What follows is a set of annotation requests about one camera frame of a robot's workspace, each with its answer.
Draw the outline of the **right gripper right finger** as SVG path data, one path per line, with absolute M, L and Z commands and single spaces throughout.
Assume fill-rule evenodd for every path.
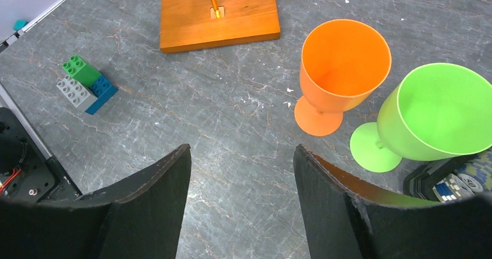
M 491 194 L 439 203 L 373 185 L 304 145 L 293 157 L 312 258 L 490 258 Z

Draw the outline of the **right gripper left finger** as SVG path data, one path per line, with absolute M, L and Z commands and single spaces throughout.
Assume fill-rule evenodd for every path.
M 175 258 L 191 176 L 185 143 L 75 200 L 1 199 L 2 258 Z

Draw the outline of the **green plastic wine glass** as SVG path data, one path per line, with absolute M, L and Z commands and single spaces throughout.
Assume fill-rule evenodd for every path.
M 403 159 L 434 161 L 491 146 L 491 84 L 466 67 L 431 63 L 409 72 L 384 101 L 377 120 L 356 128 L 349 147 L 372 172 Z

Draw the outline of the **orange plastic wine glass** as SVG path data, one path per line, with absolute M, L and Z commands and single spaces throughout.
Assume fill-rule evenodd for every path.
M 392 54 L 383 35 L 351 19 L 327 21 L 306 37 L 301 51 L 302 96 L 295 121 L 309 135 L 327 136 L 388 77 Z

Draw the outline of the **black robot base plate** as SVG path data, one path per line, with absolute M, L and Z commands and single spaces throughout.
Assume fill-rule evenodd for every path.
M 1 196 L 30 203 L 82 195 L 55 156 L 45 158 L 8 108 L 1 108 Z

